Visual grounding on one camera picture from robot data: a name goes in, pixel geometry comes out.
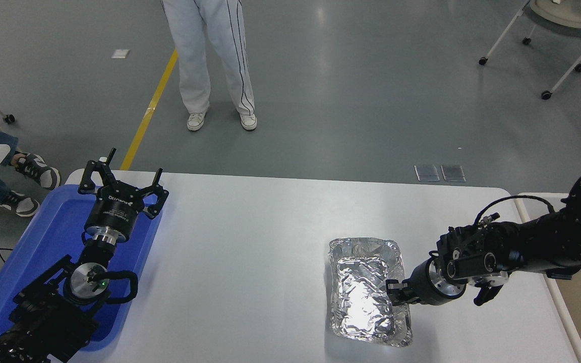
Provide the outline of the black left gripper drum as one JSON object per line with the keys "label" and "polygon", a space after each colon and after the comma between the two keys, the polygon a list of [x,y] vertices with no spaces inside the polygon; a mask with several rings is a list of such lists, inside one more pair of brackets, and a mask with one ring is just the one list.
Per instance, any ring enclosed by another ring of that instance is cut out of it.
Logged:
{"label": "black left gripper drum", "polygon": [[136,187],[98,188],[85,231],[94,236],[97,232],[113,230],[120,237],[130,237],[143,207],[143,196]]}

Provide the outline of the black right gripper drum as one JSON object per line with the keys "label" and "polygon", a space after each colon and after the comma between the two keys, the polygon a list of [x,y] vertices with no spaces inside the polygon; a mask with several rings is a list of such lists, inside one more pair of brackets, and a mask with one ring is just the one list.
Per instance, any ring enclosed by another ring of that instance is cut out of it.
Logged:
{"label": "black right gripper drum", "polygon": [[436,258],[429,258],[413,270],[408,281],[421,304],[440,306],[453,299],[453,285],[445,280],[436,265]]}

